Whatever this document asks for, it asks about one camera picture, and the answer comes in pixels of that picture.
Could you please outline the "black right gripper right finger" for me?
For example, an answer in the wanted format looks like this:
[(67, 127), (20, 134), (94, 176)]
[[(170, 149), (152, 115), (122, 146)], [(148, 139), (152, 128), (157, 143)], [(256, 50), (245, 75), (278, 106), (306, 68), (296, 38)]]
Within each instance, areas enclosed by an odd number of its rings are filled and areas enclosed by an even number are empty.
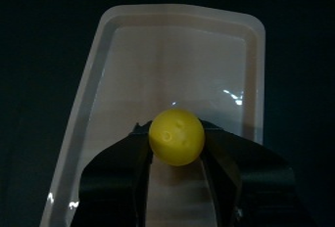
[(211, 122), (201, 153), (217, 227), (314, 227), (287, 161)]

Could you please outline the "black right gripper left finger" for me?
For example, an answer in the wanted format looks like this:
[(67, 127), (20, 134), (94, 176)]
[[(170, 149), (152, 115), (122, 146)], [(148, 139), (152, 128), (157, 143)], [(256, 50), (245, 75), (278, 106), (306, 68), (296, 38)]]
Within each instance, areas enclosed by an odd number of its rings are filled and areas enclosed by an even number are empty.
[(153, 152), (150, 123), (109, 146), (83, 169), (77, 227), (145, 227)]

